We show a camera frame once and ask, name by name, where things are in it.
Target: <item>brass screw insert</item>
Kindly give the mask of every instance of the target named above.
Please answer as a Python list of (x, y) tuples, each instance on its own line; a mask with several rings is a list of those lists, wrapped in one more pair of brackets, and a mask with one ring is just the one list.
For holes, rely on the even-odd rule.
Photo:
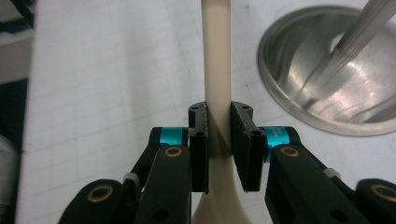
[(396, 189), (392, 189), (385, 185), (377, 184), (372, 185), (371, 190), (376, 196), (387, 201), (396, 203)]
[(91, 203), (99, 203), (106, 200), (113, 193), (113, 187), (109, 185), (98, 186), (88, 193), (87, 199)]
[(293, 147), (282, 147), (282, 148), (280, 149), (280, 151), (281, 151), (283, 154), (285, 154), (285, 155), (287, 155), (287, 156), (290, 156), (290, 157), (298, 157), (298, 155), (300, 154), (300, 153), (298, 152), (298, 150), (295, 149), (295, 148), (293, 148)]
[(178, 157), (181, 155), (181, 152), (182, 150), (179, 147), (169, 147), (165, 150), (165, 155), (167, 157)]

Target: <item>white grid surface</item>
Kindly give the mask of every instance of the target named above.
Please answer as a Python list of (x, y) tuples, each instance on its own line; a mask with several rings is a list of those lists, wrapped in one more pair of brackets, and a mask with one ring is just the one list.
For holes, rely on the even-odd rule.
[[(233, 100), (255, 109), (258, 126), (295, 127), (350, 187), (370, 177), (395, 183), (396, 133), (358, 138), (316, 130), (285, 112), (262, 84), (256, 55), (264, 31), (318, 4), (365, 1), (233, 0)], [(204, 100), (199, 0), (40, 0), (33, 47), (18, 223), (56, 223), (86, 184), (121, 181), (152, 127), (187, 126), (187, 108)], [(263, 189), (267, 172), (264, 165)], [(236, 185), (253, 222), (270, 223), (264, 190), (245, 194)], [(193, 194), (193, 208), (198, 200)]]

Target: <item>cyan part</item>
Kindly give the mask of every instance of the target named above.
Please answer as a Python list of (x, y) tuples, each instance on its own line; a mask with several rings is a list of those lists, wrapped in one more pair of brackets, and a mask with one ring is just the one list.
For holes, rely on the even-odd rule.
[(182, 145), (183, 143), (183, 128), (163, 128), (161, 130), (160, 144), (161, 145)]
[(271, 161), (271, 154), (274, 147), (280, 144), (290, 143), (289, 134), (286, 129), (282, 126), (271, 126), (263, 127), (265, 133), (267, 134), (267, 160), (265, 162)]

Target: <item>white tube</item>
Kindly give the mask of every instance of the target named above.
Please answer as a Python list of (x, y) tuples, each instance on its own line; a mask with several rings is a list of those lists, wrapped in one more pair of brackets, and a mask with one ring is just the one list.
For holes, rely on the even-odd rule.
[(202, 195), (192, 216), (193, 224), (251, 223), (239, 202), (233, 180), (230, 14), (230, 0), (202, 0), (209, 194)]

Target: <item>stainless steel bowl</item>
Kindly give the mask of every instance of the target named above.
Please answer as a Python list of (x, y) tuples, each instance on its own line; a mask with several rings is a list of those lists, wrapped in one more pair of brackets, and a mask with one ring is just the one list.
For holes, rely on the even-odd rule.
[(311, 7), (276, 21), (259, 47), (262, 80), (293, 116), (331, 133), (368, 136), (396, 130), (396, 29), (387, 24), (322, 87), (304, 86), (359, 11)]

